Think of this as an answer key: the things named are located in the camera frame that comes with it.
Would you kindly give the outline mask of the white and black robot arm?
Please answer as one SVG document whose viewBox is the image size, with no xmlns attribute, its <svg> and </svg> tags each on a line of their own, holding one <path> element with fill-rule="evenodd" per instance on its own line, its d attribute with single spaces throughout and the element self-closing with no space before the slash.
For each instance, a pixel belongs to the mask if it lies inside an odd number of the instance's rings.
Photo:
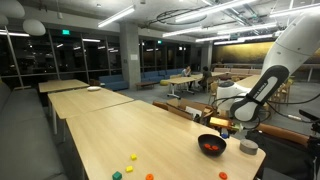
<svg viewBox="0 0 320 180">
<path fill-rule="evenodd" d="M 262 71 L 252 88 L 234 82 L 218 86 L 216 105 L 242 122 L 257 118 L 260 108 L 276 90 L 320 47 L 320 12 L 297 16 L 276 39 L 265 56 Z"/>
</svg>

